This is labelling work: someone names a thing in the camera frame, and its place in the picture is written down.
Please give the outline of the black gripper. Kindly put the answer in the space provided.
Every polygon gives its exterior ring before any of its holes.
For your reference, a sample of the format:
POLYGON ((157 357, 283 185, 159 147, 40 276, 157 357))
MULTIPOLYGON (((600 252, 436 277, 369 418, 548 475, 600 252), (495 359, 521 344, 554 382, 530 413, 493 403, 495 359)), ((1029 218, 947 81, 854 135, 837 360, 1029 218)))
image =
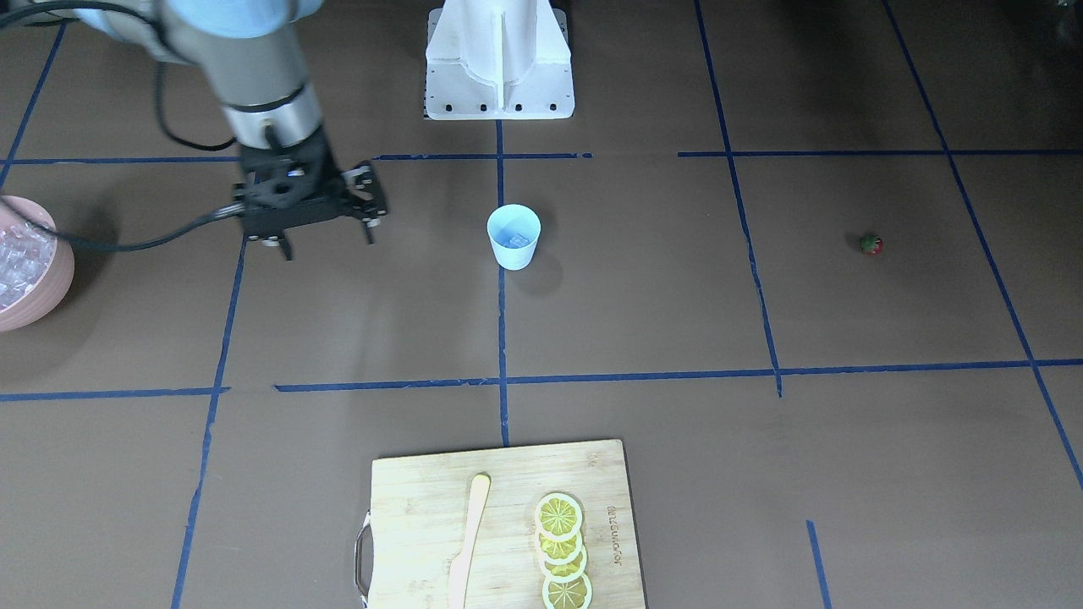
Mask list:
MULTIPOLYGON (((240 144, 244 176, 242 230, 248 239, 271 239, 283 258, 293 261, 290 228, 325 222, 352 213, 352 197, 323 127, 303 141, 280 150, 240 144)), ((376 242, 376 219, 362 221, 368 245, 376 242)))

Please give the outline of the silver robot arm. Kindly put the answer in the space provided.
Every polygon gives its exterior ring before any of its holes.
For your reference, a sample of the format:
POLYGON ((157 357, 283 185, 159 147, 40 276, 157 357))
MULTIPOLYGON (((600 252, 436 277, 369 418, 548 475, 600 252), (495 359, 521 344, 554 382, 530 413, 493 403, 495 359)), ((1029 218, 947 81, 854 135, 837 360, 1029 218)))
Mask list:
POLYGON ((82 22, 155 59, 152 94, 166 134, 162 90, 168 63, 197 67, 217 98, 239 150, 242 182, 229 205, 155 239, 100 243, 34 220, 10 200, 5 211, 73 247, 135 252, 182 238, 197 228, 239 220, 245 239, 278 247, 293 259, 291 228, 338 218, 362 223, 365 239, 389 212, 371 161, 340 170, 293 24, 317 1, 4 1, 3 28, 82 22))

